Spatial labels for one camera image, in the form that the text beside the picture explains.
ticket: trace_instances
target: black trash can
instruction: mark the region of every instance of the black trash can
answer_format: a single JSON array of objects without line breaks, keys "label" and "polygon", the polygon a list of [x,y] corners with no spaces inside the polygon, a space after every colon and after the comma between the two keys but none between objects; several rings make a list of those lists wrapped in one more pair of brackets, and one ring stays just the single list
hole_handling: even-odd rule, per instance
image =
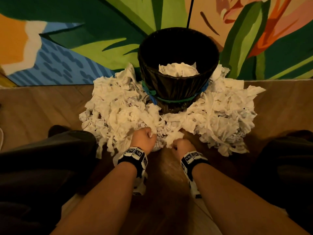
[{"label": "black trash can", "polygon": [[[149,91],[155,91],[154,97],[162,112],[178,113],[197,100],[197,93],[217,67],[219,52],[215,43],[205,34],[188,28],[172,27],[150,34],[139,46],[138,60],[142,80]],[[199,73],[195,76],[173,77],[159,72],[159,64],[193,65],[195,62]]]}]

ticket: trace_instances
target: crumpled paper towel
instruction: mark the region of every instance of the crumpled paper towel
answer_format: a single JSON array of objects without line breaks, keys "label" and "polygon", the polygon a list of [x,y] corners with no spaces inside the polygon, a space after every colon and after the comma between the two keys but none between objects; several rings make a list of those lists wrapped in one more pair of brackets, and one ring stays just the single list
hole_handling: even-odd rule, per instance
[{"label": "crumpled paper towel", "polygon": [[159,72],[173,77],[191,77],[199,74],[196,63],[191,66],[185,63],[172,63],[166,66],[159,64]]},{"label": "crumpled paper towel", "polygon": [[210,78],[210,85],[200,98],[185,112],[160,116],[159,106],[147,104],[147,94],[135,80],[131,64],[115,77],[94,80],[92,99],[87,110],[79,115],[83,130],[97,139],[97,157],[101,158],[102,146],[107,143],[113,156],[118,158],[130,146],[132,132],[148,126],[157,134],[154,147],[159,150],[171,147],[175,139],[182,138],[181,128],[201,134],[200,140],[208,147],[216,147],[223,156],[232,152],[245,153],[243,137],[254,127],[253,99],[265,91],[261,87],[244,89],[243,80],[225,78],[228,68],[217,66]]}]

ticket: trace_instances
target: floor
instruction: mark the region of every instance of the floor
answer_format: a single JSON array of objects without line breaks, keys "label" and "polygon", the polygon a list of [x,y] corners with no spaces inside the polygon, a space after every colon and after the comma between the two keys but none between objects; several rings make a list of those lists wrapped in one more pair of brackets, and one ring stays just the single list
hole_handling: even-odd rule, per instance
[{"label": "floor", "polygon": [[[246,82],[267,89],[255,99],[255,128],[245,142],[249,154],[225,158],[198,140],[187,137],[211,164],[244,183],[251,165],[264,145],[287,132],[313,131],[313,80]],[[46,138],[54,124],[80,129],[78,114],[91,98],[93,86],[41,86],[0,89],[0,127],[5,138],[2,151]],[[220,234],[203,201],[193,200],[179,163],[168,149],[153,153],[147,168],[146,195],[134,197],[120,234]],[[112,158],[103,155],[88,186],[88,192],[113,168]],[[75,195],[63,206],[63,217],[82,199]]]}]

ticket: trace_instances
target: wristband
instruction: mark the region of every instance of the wristband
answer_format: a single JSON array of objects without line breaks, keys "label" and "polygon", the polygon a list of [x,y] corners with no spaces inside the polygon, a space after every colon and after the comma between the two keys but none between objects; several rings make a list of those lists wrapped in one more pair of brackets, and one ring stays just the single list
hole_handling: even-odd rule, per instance
[{"label": "wristband", "polygon": [[139,147],[130,147],[122,156],[119,157],[117,164],[121,162],[130,162],[137,169],[137,177],[142,177],[145,173],[148,159],[143,150]]},{"label": "wristband", "polygon": [[202,153],[199,153],[197,151],[186,153],[182,158],[182,169],[184,170],[184,173],[186,174],[187,178],[190,179],[190,181],[193,181],[193,168],[199,163],[206,163],[210,165],[210,163],[202,155]]}]

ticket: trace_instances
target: fist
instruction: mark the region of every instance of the fist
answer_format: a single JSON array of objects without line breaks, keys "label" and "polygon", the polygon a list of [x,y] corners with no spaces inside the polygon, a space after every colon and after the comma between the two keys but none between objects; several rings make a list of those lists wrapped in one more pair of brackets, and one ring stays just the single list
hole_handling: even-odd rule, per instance
[{"label": "fist", "polygon": [[179,161],[182,160],[186,153],[192,151],[196,151],[196,148],[188,139],[179,138],[174,140],[172,144],[172,152]]},{"label": "fist", "polygon": [[139,147],[145,152],[146,155],[148,155],[154,148],[157,139],[156,134],[152,134],[151,138],[150,136],[150,127],[136,130],[131,138],[131,147]]}]

